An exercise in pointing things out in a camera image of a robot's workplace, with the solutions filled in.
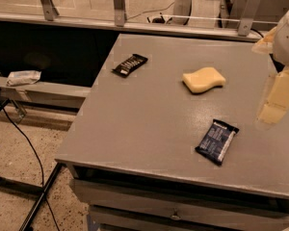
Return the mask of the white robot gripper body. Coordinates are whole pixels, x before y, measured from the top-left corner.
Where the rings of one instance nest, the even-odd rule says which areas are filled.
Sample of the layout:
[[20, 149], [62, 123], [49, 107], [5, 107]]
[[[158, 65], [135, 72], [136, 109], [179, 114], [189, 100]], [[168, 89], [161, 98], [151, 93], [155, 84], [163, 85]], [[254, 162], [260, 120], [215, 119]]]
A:
[[289, 66], [289, 11], [276, 26], [273, 55], [277, 62]]

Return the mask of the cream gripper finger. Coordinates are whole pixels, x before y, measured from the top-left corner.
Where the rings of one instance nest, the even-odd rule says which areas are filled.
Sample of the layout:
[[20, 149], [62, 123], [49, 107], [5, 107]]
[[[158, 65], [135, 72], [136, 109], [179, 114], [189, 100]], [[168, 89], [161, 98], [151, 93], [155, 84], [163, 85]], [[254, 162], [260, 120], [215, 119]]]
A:
[[279, 72], [257, 119], [266, 124], [277, 124], [289, 110], [289, 66]]
[[276, 27], [271, 29], [263, 38], [255, 43], [251, 51], [258, 54], [272, 54], [275, 34]]

